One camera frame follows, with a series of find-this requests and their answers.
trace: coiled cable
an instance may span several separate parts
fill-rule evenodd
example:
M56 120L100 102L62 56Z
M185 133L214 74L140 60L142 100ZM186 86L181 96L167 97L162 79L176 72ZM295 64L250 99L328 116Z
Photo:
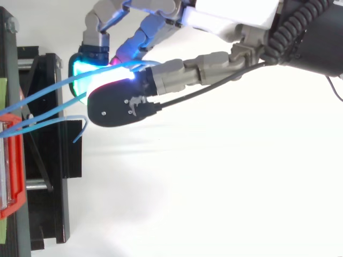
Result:
M265 46L265 53L261 59L270 65L277 65L282 61L285 52L303 33L307 26L322 15L333 0L310 0L295 11L269 39Z

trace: blue wire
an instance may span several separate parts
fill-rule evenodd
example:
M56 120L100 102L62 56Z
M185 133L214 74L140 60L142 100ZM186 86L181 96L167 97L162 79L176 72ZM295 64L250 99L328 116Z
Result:
M47 120L46 122L38 123L38 124L36 124L36 125L34 125L32 127L27 127L27 128L22 129L22 130L18 130L17 132L9 133L8 137L13 137L13 136L16 136L16 135L21 135L21 134L29 133L29 132L32 132L34 130L40 129L42 127L49 126L49 125L52 125L52 124L55 124L55 123L58 123L58 122L63 122L65 120L77 120L77 119L83 119L85 121L85 126L83 127L81 132L78 134L78 136L74 139L73 143L75 143L82 136L83 132L86 130L87 125L88 125L88 119L84 115L72 115L72 116L67 116L67 117L60 117L60 118L56 118L56 119L50 119L50 120Z
M117 69L119 67L130 67L130 66L136 66L136 65L157 65L159 64L158 62L154 62L154 61L131 61L131 62L126 62L126 63L120 63L120 64L117 64L117 65L114 65L114 66L109 66L109 67L104 67L104 68L101 68L101 69L98 69L98 70L95 70L95 71L88 71L88 72L85 72L85 73L82 73L82 74L79 74L77 76L74 76L74 77L70 77L68 79L65 79L65 80L62 80L56 84L53 84L43 90L40 90L39 92L33 94L33 95L30 95L29 97L25 98L24 100L18 102L18 103L15 103L3 110L0 111L0 116L4 115L4 114L8 114L9 112L12 112L16 109L19 109L20 107L52 92L52 91L55 91L59 88L61 88L62 86L64 85L67 85L69 83L72 83L74 82L75 80L78 80L78 79L83 79L83 78L86 78L86 77L89 77L89 76L92 76L92 75L95 75L95 74L100 74L102 72L106 72L106 71L110 71L110 70L113 70L113 69Z
M37 123L37 122L40 122L41 120L47 119L47 118L51 117L52 115L57 114L60 111L64 110L65 108L73 105L74 103L77 103L78 101L80 101L82 98L84 98L86 96L87 96L87 93L83 93L83 94L73 98L72 100L67 101L64 104L59 105L59 106L53 108L50 111L47 111L47 112L45 112L45 113L43 113L43 114L41 114L39 116L36 116L36 117L34 117L32 119L27 119L27 120L25 120L25 121L23 121L21 123L18 123L17 125L12 126L12 127L8 128L7 130L1 132L0 133L0 138L8 138L8 137L10 137L9 134L17 131L21 127L24 127L24 126L27 126L27 125L30 125L30 124L33 124L33 123Z
M140 65L140 66L132 69L131 71L132 72L138 72L138 71L141 71L141 70L145 69L146 67L147 67L147 65Z
M110 70L113 70L113 69L117 69L119 67L129 67L129 66L137 66L139 65L138 67L134 68L132 71L136 72L136 71L139 71L141 69L143 69L145 66L148 66L148 65L158 65L159 63L158 62L154 62L154 61L131 61L131 62L126 62L126 63L122 63L122 64L117 64L117 65L113 65L113 66L109 66L109 67L104 67L104 68L101 68L101 69L98 69L98 70L95 70L95 71L89 71L89 72L85 72L85 73L82 73L82 74L79 74L77 76L74 76L74 77L70 77L68 79L65 79L63 81L60 81L56 84L53 84L27 98L25 98L24 100L18 102L18 103L15 103L7 108L5 108L4 110L0 111L0 116L4 115L4 114L7 114L9 112L12 112L52 91L55 91L59 88L61 88L62 86L64 85L67 85L69 83L72 83L74 82L75 80L79 80L79 79L82 79L82 78L86 78L86 77L89 77L89 76L92 76L92 75L95 75L95 74L100 74L102 72L106 72L106 71L110 71ZM47 119L49 117L51 117L52 115L54 114L57 114L59 113L60 111L64 110L65 108L73 105L74 103L80 101L81 99L83 99L84 97L87 96L87 93L83 93L75 98L73 98L72 100L68 101L67 103L64 103L62 105L59 105L55 108L53 108L52 110L50 111L47 111L46 113L44 114L41 114L37 117L34 117L32 119L28 119L28 120L25 120L15 126L12 126L11 128L3 131L0 133L0 138L8 138L8 137L12 137L14 135L20 135L20 134L24 134L24 133L27 133L27 132L31 132L31 131L34 131L36 129L39 129L39 128L42 128L42 127L45 127L45 126L48 126L48 125L51 125L51 124L55 124L57 122L60 122L60 121L64 121L64 120L70 120L70 119L79 119L79 118L82 118L86 121L86 124L84 126L84 128L82 129L82 131L80 132L80 134L75 138L75 140L73 141L74 143L82 136L86 126L88 125L88 120L85 116L67 116L67 117L60 117L60 118L56 118L56 119L52 119L52 120L48 120L46 122L42 122L42 123L39 123L39 124L36 124L32 127L29 127L29 128L24 128L22 130L19 130L20 128L24 127L24 126L27 126L27 125L30 125L30 124L33 124L33 123L37 123L37 122L40 122L44 119Z

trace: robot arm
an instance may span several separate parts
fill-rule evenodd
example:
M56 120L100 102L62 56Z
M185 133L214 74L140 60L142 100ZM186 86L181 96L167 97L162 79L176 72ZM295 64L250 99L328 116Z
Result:
M227 42L239 42L231 54L175 59L135 73L134 80L99 87L88 97L88 116L100 126L137 122L167 106L149 103L148 96L179 92L194 84L215 83L209 87L215 88L266 65L290 65L332 77L343 75L343 37L335 32L343 28L341 0L265 0L263 4L256 0L101 0L86 18L87 30L80 47L83 61L108 64L106 30L130 7L150 15L117 50L113 62L142 59L181 24L216 34ZM262 65L258 64L260 58L265 61Z
M134 36L118 49L120 62L141 59L149 48L180 27L177 21L183 13L181 0L100 0L86 16L87 29L79 50L83 53L84 61L99 66L108 64L109 34L106 30L121 21L130 8L151 15L143 20Z

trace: white surface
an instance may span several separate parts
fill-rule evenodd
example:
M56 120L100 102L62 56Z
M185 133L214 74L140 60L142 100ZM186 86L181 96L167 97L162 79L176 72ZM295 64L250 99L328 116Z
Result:
M95 1L0 3L20 21L19 45L66 67ZM143 17L111 29L112 52ZM147 59L229 48L186 28ZM343 255L343 103L321 75L265 68L138 124L91 125L83 145L83 178L68 182L71 238L34 257Z
M333 3L343 6L343 0L335 0Z
M187 7L182 16L182 24L207 31L228 41L228 34L232 34L238 23L229 19L198 12L194 7Z
M270 29L279 0L197 0L196 9L238 24Z

